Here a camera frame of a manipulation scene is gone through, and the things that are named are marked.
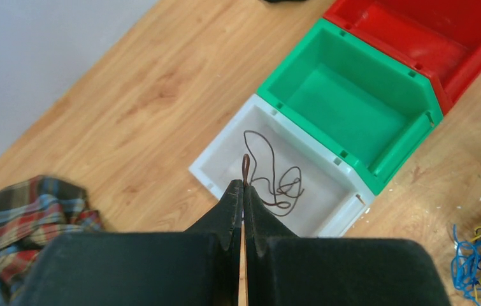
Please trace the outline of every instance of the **plaid cloth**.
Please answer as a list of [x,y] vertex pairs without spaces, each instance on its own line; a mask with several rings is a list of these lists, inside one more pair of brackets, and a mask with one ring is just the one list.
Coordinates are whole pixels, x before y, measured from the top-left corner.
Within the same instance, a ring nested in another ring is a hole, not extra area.
[[39,176],[0,191],[0,305],[17,299],[40,250],[62,233],[101,231],[86,191]]

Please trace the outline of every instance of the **brown wire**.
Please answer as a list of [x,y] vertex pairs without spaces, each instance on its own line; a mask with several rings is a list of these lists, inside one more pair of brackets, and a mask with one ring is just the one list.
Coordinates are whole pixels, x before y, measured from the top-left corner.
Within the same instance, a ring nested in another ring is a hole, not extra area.
[[[270,179],[268,179],[266,177],[255,178],[255,173],[257,171],[257,159],[255,158],[250,146],[248,145],[248,139],[247,139],[248,134],[254,134],[254,135],[257,135],[257,136],[261,137],[266,142],[268,147],[270,148],[270,152],[271,152],[271,155],[272,155],[272,182],[270,182]],[[278,208],[281,208],[283,210],[287,210],[286,213],[284,213],[284,214],[277,214],[277,213],[271,211],[271,213],[273,215],[278,216],[278,217],[285,217],[285,216],[289,215],[293,211],[294,207],[296,206],[296,203],[298,202],[298,199],[300,198],[300,196],[302,196],[302,194],[304,193],[304,189],[302,188],[302,170],[300,170],[300,168],[298,166],[290,167],[280,177],[280,180],[278,181],[278,188],[276,188],[276,156],[275,156],[275,153],[274,153],[274,148],[272,147],[272,145],[270,144],[268,139],[266,139],[266,137],[263,136],[262,134],[260,134],[259,132],[246,130],[246,131],[244,131],[244,144],[246,145],[246,148],[248,149],[248,152],[250,153],[250,155],[244,154],[243,159],[242,159],[242,177],[244,179],[244,186],[252,185],[254,182],[256,182],[258,180],[266,181],[267,187],[268,187],[268,192],[274,197],[274,202],[270,203],[270,202],[264,201],[262,199],[261,199],[261,201],[267,206],[278,207]],[[248,179],[248,173],[249,173],[249,169],[250,169],[250,156],[254,160],[254,170],[252,171],[251,177]],[[298,176],[295,177],[295,179],[291,183],[284,184],[283,180],[284,180],[285,176],[290,171],[293,171],[293,170],[298,171]],[[291,194],[290,193],[291,190],[297,184],[298,184],[297,193]],[[288,197],[288,198],[290,198],[294,201],[292,203],[289,202],[289,201],[278,201],[278,198],[277,198],[278,196],[286,196],[286,197]]]

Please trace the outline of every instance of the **wooden surface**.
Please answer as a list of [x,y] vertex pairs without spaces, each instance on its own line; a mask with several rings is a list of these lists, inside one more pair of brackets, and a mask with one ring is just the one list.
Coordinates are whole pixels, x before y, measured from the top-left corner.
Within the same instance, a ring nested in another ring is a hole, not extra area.
[[[216,202],[188,166],[332,2],[162,0],[0,157],[0,188],[57,175],[110,230],[184,230]],[[460,305],[449,228],[480,223],[481,76],[347,235],[418,241]]]

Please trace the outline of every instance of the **gray surface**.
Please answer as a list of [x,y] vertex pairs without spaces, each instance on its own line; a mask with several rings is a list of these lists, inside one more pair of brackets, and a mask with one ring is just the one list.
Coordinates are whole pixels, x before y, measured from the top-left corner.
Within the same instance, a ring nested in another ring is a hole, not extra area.
[[0,155],[156,2],[0,0]]

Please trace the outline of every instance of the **plastic bin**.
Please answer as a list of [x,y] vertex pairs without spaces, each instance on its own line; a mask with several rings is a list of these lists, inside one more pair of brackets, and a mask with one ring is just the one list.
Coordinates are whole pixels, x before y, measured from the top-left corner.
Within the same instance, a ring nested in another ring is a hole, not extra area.
[[323,19],[257,93],[374,194],[443,119],[427,78]]
[[[375,196],[349,165],[257,95],[244,104],[189,168],[216,198],[223,195],[231,180],[242,176],[242,157],[248,152],[243,138],[246,129],[263,134],[272,144],[277,177],[291,166],[302,169],[305,191],[291,214],[278,217],[295,234],[340,237],[371,205]],[[247,139],[258,162],[257,177],[271,179],[268,146],[262,138]],[[257,181],[253,186],[262,199],[272,202],[265,182]],[[279,208],[269,209],[282,213]]]
[[428,77],[444,114],[481,72],[479,0],[337,0],[324,18]]

